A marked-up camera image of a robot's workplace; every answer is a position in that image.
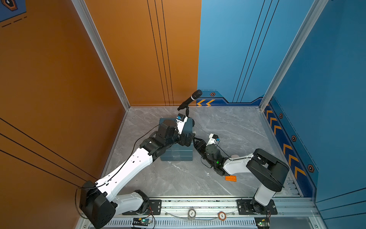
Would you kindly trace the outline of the teal drawer cabinet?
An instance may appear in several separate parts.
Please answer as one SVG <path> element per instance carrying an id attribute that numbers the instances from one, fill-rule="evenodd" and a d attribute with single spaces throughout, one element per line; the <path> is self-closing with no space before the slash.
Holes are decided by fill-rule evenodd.
<path id="1" fill-rule="evenodd" d="M 192 132 L 193 126 L 194 120 L 192 118 L 188 118 L 188 121 L 183 128 L 183 133 L 187 134 Z M 160 159 L 162 161 L 192 161 L 193 148 L 193 144 L 191 144 L 189 147 L 176 144 L 167 149 L 165 153 L 160 156 Z"/>

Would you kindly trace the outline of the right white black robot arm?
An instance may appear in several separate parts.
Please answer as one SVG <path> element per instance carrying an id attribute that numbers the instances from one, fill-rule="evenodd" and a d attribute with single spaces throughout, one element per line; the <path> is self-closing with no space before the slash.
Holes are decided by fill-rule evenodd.
<path id="1" fill-rule="evenodd" d="M 289 173 L 287 163 L 272 154 L 258 148 L 254 153 L 232 158 L 224 157 L 223 150 L 217 145 L 217 135 L 211 135 L 208 142 L 195 137 L 194 148 L 220 176 L 233 176 L 241 173 L 251 173 L 260 182 L 254 197 L 248 204 L 239 205 L 239 209 L 251 211 L 253 214 L 269 214 L 273 210 L 272 197 L 282 191 Z"/>

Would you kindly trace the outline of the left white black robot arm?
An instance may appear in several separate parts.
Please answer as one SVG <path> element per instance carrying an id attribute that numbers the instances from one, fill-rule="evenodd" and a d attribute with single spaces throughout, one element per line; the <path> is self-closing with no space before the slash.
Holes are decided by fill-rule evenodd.
<path id="1" fill-rule="evenodd" d="M 96 182 L 87 181 L 81 187 L 79 208 L 90 223 L 101 229 L 111 219 L 122 213 L 144 214 L 148 210 L 149 197 L 141 190 L 119 195 L 123 187 L 140 171 L 151 165 L 173 145 L 190 146 L 194 133 L 183 133 L 185 122 L 165 120 L 150 130 L 138 148 L 133 148 L 130 157 L 110 174 Z"/>

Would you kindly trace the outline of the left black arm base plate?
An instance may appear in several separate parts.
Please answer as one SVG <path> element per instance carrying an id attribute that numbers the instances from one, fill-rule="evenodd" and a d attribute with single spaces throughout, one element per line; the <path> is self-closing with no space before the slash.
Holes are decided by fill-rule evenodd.
<path id="1" fill-rule="evenodd" d="M 160 215 L 161 207 L 161 199 L 150 199 L 148 201 L 144 201 L 142 206 L 137 211 L 128 211 L 123 213 L 123 215 L 149 215 L 150 213 L 154 215 Z"/>

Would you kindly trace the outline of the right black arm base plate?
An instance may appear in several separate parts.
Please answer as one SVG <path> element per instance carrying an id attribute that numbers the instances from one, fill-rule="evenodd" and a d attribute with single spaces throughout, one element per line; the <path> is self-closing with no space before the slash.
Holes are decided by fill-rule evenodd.
<path id="1" fill-rule="evenodd" d="M 238 199 L 236 201 L 238 212 L 240 215 L 277 215 L 277 208 L 274 201 L 271 199 L 267 206 L 263 206 L 255 200 Z"/>

